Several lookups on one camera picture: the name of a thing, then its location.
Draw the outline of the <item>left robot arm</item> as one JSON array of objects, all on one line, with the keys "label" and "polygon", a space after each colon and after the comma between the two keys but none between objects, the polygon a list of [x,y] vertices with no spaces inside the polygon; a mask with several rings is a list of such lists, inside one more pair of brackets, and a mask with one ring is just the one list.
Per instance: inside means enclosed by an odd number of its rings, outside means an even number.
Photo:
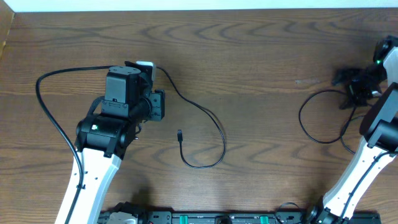
[{"label": "left robot arm", "polygon": [[112,66],[105,95],[93,101],[76,127],[77,159],[58,212],[57,223],[96,223],[108,187],[143,121],[161,121],[165,93],[153,89],[152,62]]}]

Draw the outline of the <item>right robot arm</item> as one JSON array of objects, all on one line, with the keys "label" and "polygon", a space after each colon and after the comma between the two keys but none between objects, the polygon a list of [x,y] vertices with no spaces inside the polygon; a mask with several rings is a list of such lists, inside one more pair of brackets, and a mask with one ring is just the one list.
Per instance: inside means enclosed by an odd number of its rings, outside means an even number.
[{"label": "right robot arm", "polygon": [[338,70],[331,83],[345,87],[342,110],[367,106],[371,99],[376,102],[363,116],[351,162],[304,223],[351,223],[363,194],[397,157],[397,37],[388,35],[376,44],[368,67]]}]

